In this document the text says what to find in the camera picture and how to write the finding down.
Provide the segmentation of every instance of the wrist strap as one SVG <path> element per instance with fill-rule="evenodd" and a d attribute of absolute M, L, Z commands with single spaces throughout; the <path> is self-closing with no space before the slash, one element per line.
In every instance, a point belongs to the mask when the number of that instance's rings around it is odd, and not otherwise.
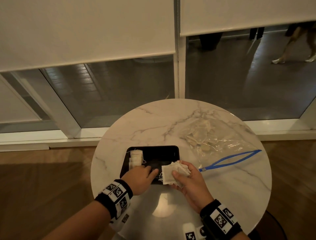
<path fill-rule="evenodd" d="M 95 201 L 98 201 L 109 210 L 111 219 L 118 219 L 130 206 L 132 196 L 133 192 L 130 186 L 125 181 L 116 179 L 99 193 Z"/>
<path fill-rule="evenodd" d="M 242 231 L 236 217 L 216 199 L 201 210 L 200 216 L 207 234 L 214 239 L 229 240 Z"/>

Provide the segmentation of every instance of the stack of tea bags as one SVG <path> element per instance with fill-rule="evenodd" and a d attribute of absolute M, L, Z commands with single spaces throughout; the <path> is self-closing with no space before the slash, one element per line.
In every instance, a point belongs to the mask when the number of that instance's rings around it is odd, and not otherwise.
<path fill-rule="evenodd" d="M 176 184 L 180 188 L 183 188 L 183 184 L 176 181 L 172 176 L 172 171 L 175 170 L 178 173 L 188 177 L 190 175 L 190 170 L 187 165 L 181 164 L 181 162 L 172 162 L 169 165 L 161 166 L 162 169 L 162 183 L 163 184 Z"/>
<path fill-rule="evenodd" d="M 144 162 L 144 156 L 142 150 L 132 150 L 131 157 L 129 162 L 129 169 L 131 170 L 133 167 L 140 166 Z"/>

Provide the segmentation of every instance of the shoe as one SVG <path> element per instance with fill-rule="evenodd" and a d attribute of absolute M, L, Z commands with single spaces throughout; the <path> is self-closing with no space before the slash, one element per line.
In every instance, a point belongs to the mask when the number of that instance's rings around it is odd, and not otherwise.
<path fill-rule="evenodd" d="M 281 58 L 278 58 L 276 60 L 273 60 L 271 63 L 277 64 L 277 63 L 285 63 L 285 61 Z"/>
<path fill-rule="evenodd" d="M 309 57 L 305 60 L 305 62 L 314 62 L 315 60 L 316 60 L 316 54 L 313 55 L 313 56 L 309 56 Z"/>

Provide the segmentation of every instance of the white marble tabletop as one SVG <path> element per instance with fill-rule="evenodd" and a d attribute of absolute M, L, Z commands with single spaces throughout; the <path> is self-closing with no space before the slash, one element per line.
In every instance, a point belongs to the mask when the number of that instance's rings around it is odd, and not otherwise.
<path fill-rule="evenodd" d="M 268 156 L 257 136 L 239 118 L 201 101 L 160 100 L 135 108 L 117 120 L 100 140 L 93 156 L 91 186 L 94 197 L 119 178 L 129 147 L 176 145 L 180 159 L 199 167 L 196 155 L 179 133 L 202 116 L 224 121 L 227 128 L 236 131 L 245 142 L 262 150 L 238 164 L 202 173 L 213 197 L 231 210 L 246 234 L 251 232 L 262 218 L 271 194 Z M 132 214 L 119 232 L 126 239 L 183 239 L 184 223 L 202 225 L 199 215 L 189 207 L 182 194 L 168 185 L 151 185 L 143 195 L 132 198 L 128 210 Z"/>

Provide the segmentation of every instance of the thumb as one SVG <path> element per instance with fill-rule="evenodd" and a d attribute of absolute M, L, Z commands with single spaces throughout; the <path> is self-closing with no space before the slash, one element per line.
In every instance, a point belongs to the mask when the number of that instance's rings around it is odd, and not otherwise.
<path fill-rule="evenodd" d="M 174 177 L 175 180 L 179 181 L 184 186 L 188 184 L 189 178 L 183 176 L 182 174 L 178 173 L 175 170 L 173 170 L 171 174 L 172 174 L 172 176 Z"/>
<path fill-rule="evenodd" d="M 159 173 L 159 169 L 156 168 L 148 175 L 147 178 L 149 179 L 150 182 L 152 182 L 158 173 Z"/>

